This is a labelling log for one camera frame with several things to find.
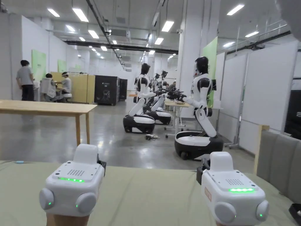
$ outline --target black cabinet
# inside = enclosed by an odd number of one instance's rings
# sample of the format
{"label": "black cabinet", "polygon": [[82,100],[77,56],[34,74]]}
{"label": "black cabinet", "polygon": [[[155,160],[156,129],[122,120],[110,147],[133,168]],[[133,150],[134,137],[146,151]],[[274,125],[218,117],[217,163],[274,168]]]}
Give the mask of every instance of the black cabinet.
{"label": "black cabinet", "polygon": [[128,80],[120,79],[119,100],[126,100],[127,90],[128,90]]}
{"label": "black cabinet", "polygon": [[95,76],[94,102],[116,105],[119,101],[120,79],[114,76]]}

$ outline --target gray t-shirt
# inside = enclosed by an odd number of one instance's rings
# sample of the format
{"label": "gray t-shirt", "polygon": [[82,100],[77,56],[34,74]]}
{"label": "gray t-shirt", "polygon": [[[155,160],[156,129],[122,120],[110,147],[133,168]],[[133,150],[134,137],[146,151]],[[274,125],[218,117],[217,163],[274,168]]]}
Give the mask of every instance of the gray t-shirt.
{"label": "gray t-shirt", "polygon": [[66,78],[62,81],[63,89],[66,93],[71,93],[71,79]]}
{"label": "gray t-shirt", "polygon": [[33,85],[32,80],[30,79],[31,68],[28,66],[24,66],[20,68],[17,72],[17,79],[20,79],[21,85]]}

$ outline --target white controller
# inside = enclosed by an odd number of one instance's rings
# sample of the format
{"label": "white controller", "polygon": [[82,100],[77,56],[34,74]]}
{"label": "white controller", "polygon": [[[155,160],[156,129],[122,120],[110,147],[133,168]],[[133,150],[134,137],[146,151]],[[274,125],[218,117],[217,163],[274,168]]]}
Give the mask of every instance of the white controller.
{"label": "white controller", "polygon": [[202,175],[202,195],[215,220],[227,226],[258,225],[266,221],[269,203],[265,192],[233,169],[228,152],[210,154],[210,170]]}
{"label": "white controller", "polygon": [[91,214],[99,196],[105,169],[97,163],[98,147],[80,144],[73,161],[62,164],[40,191],[46,213],[83,217]]}

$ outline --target wooden post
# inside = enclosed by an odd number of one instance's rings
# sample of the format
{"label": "wooden post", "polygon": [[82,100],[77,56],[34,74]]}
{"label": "wooden post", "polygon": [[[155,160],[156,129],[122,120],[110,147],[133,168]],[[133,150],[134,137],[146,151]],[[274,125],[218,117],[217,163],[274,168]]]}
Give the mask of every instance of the wooden post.
{"label": "wooden post", "polygon": [[80,119],[79,119],[79,117],[80,117],[79,114],[77,114],[75,116],[77,146],[80,145]]}
{"label": "wooden post", "polygon": [[87,144],[90,144],[90,124],[89,113],[86,114],[86,130],[87,130]]}
{"label": "wooden post", "polygon": [[260,143],[261,143],[261,133],[263,130],[269,130],[270,126],[267,125],[259,125],[259,131],[258,131],[258,138],[257,138],[257,148],[256,148],[256,154],[255,154],[255,161],[254,161],[254,174],[257,175],[257,166],[258,166],[258,158],[259,158],[259,152],[260,152]]}

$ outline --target orange label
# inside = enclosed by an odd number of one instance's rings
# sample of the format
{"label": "orange label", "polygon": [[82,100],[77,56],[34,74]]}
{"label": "orange label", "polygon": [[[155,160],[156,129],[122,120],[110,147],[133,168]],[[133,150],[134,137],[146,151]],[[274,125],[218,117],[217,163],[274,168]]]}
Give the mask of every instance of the orange label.
{"label": "orange label", "polygon": [[208,191],[208,189],[205,187],[205,195],[208,197],[208,199],[210,200],[210,202],[211,202],[211,198],[212,198],[212,196],[211,196],[211,193]]}

